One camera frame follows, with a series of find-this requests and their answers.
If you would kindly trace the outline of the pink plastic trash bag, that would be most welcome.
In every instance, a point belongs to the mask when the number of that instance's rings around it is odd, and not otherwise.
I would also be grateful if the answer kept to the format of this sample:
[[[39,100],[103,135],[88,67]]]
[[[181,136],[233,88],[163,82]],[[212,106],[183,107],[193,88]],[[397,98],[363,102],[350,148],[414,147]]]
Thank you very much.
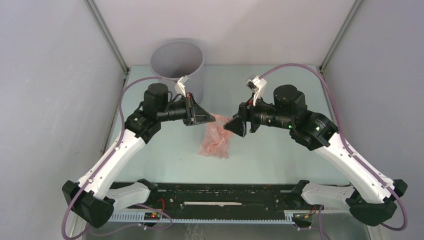
[[[215,121],[206,124],[204,139],[199,145],[198,155],[228,159],[230,157],[230,139],[234,134],[225,130],[224,124],[232,118],[218,114],[213,114],[213,117]]]

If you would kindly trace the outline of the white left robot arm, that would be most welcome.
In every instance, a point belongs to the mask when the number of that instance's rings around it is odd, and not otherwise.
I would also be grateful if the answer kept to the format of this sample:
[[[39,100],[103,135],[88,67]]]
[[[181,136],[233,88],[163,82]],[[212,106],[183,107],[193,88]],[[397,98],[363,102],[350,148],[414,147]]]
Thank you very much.
[[[127,117],[114,144],[77,182],[68,180],[62,186],[72,212],[94,228],[103,226],[118,206],[117,197],[108,194],[112,183],[132,156],[161,130],[162,123],[181,120],[186,126],[195,126],[216,120],[190,92],[180,97],[170,99],[168,87],[163,83],[148,86],[143,101]]]

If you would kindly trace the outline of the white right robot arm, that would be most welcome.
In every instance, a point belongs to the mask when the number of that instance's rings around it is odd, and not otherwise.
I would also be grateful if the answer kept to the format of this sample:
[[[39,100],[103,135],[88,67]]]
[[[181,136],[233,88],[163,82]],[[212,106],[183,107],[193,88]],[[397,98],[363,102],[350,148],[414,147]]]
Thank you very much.
[[[260,126],[287,129],[296,143],[327,159],[350,183],[332,186],[300,180],[290,196],[291,204],[297,209],[323,205],[348,210],[355,219],[372,227],[389,220],[407,184],[385,177],[365,160],[358,162],[342,142],[338,127],[325,115],[308,110],[304,93],[295,86],[277,87],[273,99],[273,103],[266,103],[254,92],[239,105],[224,129],[240,137],[256,132]]]

